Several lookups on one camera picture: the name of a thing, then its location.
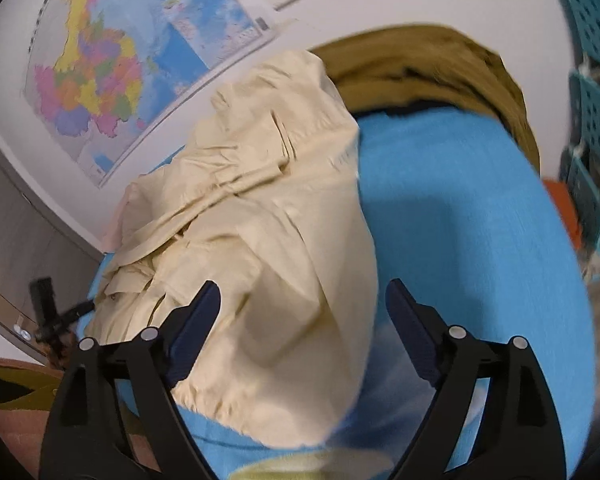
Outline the brown wooden door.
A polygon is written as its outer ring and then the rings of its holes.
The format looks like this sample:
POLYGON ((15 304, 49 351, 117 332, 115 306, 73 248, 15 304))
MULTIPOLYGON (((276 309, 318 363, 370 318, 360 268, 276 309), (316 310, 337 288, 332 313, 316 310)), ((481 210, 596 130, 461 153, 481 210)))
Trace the brown wooden door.
POLYGON ((0 336, 6 356, 45 363, 30 283, 53 281, 57 310, 87 297, 102 254, 73 232, 0 150, 0 336))

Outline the colourful wall map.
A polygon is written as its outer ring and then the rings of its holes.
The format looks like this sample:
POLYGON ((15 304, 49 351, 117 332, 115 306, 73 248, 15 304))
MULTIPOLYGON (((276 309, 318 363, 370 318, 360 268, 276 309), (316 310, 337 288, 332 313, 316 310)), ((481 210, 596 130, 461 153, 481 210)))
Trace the colourful wall map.
POLYGON ((22 93, 103 186, 166 116, 272 36, 246 0, 43 0, 22 93))

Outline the cream beige jacket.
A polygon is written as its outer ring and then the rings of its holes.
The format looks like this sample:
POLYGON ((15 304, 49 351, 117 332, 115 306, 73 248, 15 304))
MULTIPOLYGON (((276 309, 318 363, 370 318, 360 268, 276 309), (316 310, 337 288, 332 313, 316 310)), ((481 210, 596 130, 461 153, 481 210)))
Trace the cream beige jacket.
POLYGON ((129 340, 215 282, 220 314, 174 400, 269 448, 319 445, 358 397, 376 311, 358 124, 306 51, 212 104, 174 159, 130 185, 85 331, 129 340))

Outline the pink folded garment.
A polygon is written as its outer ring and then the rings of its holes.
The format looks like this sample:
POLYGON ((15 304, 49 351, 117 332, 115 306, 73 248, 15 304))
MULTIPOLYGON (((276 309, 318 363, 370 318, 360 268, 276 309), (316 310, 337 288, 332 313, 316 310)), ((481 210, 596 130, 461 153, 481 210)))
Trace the pink folded garment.
POLYGON ((114 213, 106 227, 104 235, 100 240, 102 251, 105 254, 115 252, 122 244, 122 217, 129 200, 133 195, 135 188, 134 183, 130 183, 124 190, 120 202, 117 204, 114 213))

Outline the blue floral bed sheet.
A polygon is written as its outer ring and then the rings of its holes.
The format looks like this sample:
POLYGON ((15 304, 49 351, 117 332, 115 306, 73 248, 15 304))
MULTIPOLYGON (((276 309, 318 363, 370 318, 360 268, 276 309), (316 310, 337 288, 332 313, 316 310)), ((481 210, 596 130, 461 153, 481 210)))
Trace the blue floral bed sheet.
POLYGON ((550 386, 576 470, 594 402, 593 322, 570 239, 544 184, 496 120, 458 110, 358 124, 358 199, 378 289, 358 397, 326 441, 269 448, 181 406, 223 479, 385 479, 432 393, 385 307, 401 280, 475 336, 525 336, 550 386))

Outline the teal perforated storage rack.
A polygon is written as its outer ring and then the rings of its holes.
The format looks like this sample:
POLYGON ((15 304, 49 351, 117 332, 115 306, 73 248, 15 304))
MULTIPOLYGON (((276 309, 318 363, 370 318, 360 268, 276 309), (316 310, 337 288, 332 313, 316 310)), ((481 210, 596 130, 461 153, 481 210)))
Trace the teal perforated storage rack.
POLYGON ((569 75, 573 132, 562 174, 583 240, 600 252, 600 0, 559 1, 576 55, 569 75))

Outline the olive mustard garment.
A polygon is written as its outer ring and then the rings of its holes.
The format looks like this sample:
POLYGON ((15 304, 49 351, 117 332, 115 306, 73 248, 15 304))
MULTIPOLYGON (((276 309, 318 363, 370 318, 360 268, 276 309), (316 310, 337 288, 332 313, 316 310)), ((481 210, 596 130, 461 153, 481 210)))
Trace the olive mustard garment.
POLYGON ((498 120, 532 167, 541 168, 524 94, 501 57, 442 25, 362 32, 311 50, 355 114, 445 104, 498 120))

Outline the black folded garment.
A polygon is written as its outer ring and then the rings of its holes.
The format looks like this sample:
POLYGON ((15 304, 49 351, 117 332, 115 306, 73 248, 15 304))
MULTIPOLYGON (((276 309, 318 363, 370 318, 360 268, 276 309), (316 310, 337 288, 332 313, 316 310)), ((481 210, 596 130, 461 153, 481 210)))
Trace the black folded garment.
POLYGON ((498 120, 498 115, 492 115, 484 110, 473 110, 472 108, 462 107, 454 103, 436 100, 416 100, 414 102, 402 105, 348 108, 348 111, 356 120, 362 120, 372 116, 406 117, 422 113, 435 112, 436 110, 458 110, 459 112, 471 113, 498 120))

